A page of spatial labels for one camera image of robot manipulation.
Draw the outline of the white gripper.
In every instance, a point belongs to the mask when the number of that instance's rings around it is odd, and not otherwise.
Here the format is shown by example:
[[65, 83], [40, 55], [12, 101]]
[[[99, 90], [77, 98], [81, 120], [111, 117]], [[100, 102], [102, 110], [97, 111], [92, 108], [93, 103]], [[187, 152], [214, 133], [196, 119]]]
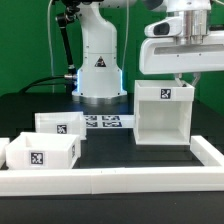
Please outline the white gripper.
[[144, 75], [173, 73], [180, 87], [181, 73], [224, 70], [224, 31], [208, 30], [208, 11], [179, 11], [145, 27], [139, 68]]

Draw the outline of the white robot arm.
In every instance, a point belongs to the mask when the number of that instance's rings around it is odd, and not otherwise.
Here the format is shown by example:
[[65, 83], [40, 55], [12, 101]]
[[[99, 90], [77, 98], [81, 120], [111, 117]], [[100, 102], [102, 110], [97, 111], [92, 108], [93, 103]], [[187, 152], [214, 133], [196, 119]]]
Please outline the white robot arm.
[[[117, 66], [117, 31], [101, 17], [101, 8], [128, 7], [137, 0], [83, 3], [77, 14], [83, 37], [83, 64], [78, 69], [75, 100], [91, 103], [124, 98], [122, 70]], [[210, 0], [142, 0], [151, 11], [167, 17], [144, 29], [139, 69], [144, 75], [224, 70], [224, 30], [208, 26]]]

